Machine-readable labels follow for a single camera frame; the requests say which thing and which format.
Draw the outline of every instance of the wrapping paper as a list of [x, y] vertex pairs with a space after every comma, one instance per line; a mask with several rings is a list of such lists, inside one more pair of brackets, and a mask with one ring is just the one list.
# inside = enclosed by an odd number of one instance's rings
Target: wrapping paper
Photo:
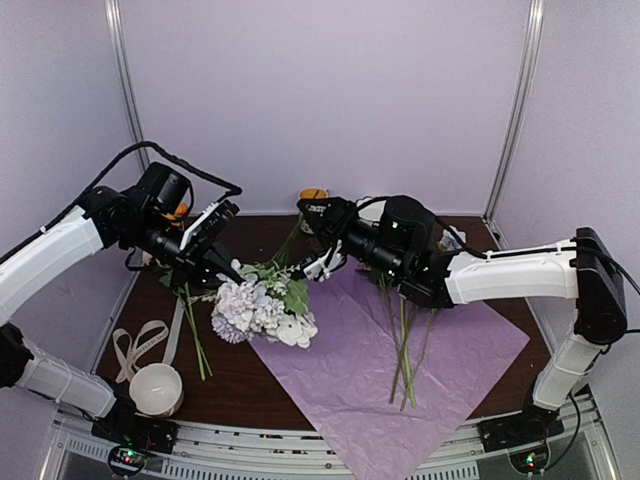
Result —
[[[389, 396], [397, 354], [380, 290], [354, 263], [309, 286], [319, 332], [308, 350], [252, 342], [298, 408], [359, 480], [410, 475], [489, 393], [529, 338], [484, 303], [439, 312], [414, 381], [417, 407]], [[397, 296], [394, 299], [397, 308]], [[411, 330], [412, 365], [429, 312]]]

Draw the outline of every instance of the brown tabletop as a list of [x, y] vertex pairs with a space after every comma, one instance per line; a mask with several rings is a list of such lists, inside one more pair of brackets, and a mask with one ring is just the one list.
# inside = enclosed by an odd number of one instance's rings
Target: brown tabletop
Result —
[[[446, 220], [466, 232], [471, 246], [480, 250], [495, 248], [481, 219], [449, 217]], [[231, 254], [244, 263], [266, 261], [287, 237], [295, 222], [295, 217], [238, 217], [225, 229], [222, 241]], [[293, 255], [300, 255], [314, 246], [313, 240], [303, 236], [295, 246]], [[123, 327], [135, 336], [149, 320], [160, 319], [170, 324], [175, 302], [174, 295], [158, 282], [156, 274], [142, 272], [118, 319], [117, 327]], [[487, 303], [531, 340], [472, 417], [522, 408], [527, 389], [549, 359], [544, 340], [524, 300]], [[174, 418], [236, 427], [312, 429], [249, 344], [231, 345], [213, 333], [209, 321], [212, 309], [213, 305], [209, 303], [198, 302], [195, 305], [200, 341], [214, 376], [205, 382], [200, 379], [193, 336], [188, 322], [183, 321], [173, 366], [182, 376], [185, 399]], [[152, 349], [139, 365], [161, 361], [163, 350], [161, 346]], [[110, 343], [98, 373], [113, 380], [119, 370]]]

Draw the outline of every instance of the paper cup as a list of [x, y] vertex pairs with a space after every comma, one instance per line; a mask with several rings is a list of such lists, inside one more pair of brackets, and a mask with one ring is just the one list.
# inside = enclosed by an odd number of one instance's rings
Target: paper cup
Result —
[[184, 399], [182, 379], [166, 363], [153, 363], [140, 369], [131, 379], [129, 396], [140, 413], [150, 417], [170, 417]]
[[[322, 200], [329, 197], [329, 191], [323, 188], [305, 188], [300, 192], [298, 198], [300, 200]], [[313, 235], [313, 230], [309, 227], [309, 224], [302, 217], [302, 213], [300, 214], [300, 218], [302, 221], [300, 222], [300, 230], [309, 235]]]

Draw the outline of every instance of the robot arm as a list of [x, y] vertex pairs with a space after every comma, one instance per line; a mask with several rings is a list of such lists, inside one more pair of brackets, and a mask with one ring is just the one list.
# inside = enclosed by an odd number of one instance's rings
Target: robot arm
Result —
[[[533, 249], [440, 252], [429, 248], [437, 221], [432, 212], [409, 197], [384, 200], [377, 222], [360, 218], [361, 207], [339, 197], [301, 200], [305, 220], [328, 249], [301, 270], [310, 279], [326, 278], [332, 270], [327, 262], [351, 255], [387, 275], [400, 295], [428, 308], [499, 298], [575, 299], [573, 332], [538, 376], [523, 412], [512, 424], [485, 425], [483, 435], [487, 451], [513, 446], [516, 440], [539, 440], [540, 425], [556, 421], [560, 406], [598, 355], [627, 329], [623, 280], [600, 261], [608, 255], [604, 244], [595, 231], [581, 228], [571, 240]], [[519, 438], [508, 438], [506, 431], [518, 432]]]
[[[191, 184], [184, 176], [166, 165], [152, 163], [140, 181], [127, 190], [116, 192], [104, 186], [91, 189], [61, 221], [48, 230], [43, 228], [41, 235], [14, 249], [15, 253], [0, 263], [0, 388], [19, 386], [77, 407], [101, 421], [99, 429], [110, 439], [142, 438], [146, 445], [149, 432], [165, 432], [157, 422], [134, 419], [132, 402], [114, 392], [103, 379], [42, 351], [8, 322], [55, 277], [114, 243], [122, 249], [141, 248], [171, 266], [174, 286], [185, 282], [202, 285], [215, 279], [217, 273], [242, 281], [217, 241], [238, 207], [223, 197], [183, 232], [166, 215], [175, 212], [189, 190]], [[156, 450], [171, 448], [166, 436], [161, 436], [164, 447], [154, 443]]]

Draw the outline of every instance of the white wall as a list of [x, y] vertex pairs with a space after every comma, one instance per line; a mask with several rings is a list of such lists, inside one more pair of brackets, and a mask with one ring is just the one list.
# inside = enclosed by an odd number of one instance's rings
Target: white wall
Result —
[[[540, 58], [497, 223], [513, 247], [592, 226], [640, 278], [640, 3], [547, 2]], [[557, 338], [570, 302], [540, 302]], [[638, 297], [627, 290], [631, 327]], [[618, 342], [592, 387], [624, 478], [637, 474], [640, 338]]]
[[529, 2], [121, 3], [145, 137], [243, 186], [244, 213], [308, 186], [483, 211]]
[[[130, 143], [102, 2], [5, 1], [0, 9], [0, 252], [45, 224]], [[135, 158], [107, 181], [138, 177]], [[14, 323], [87, 368], [128, 273], [105, 252], [32, 298]], [[35, 478], [55, 408], [0, 390], [0, 472]]]

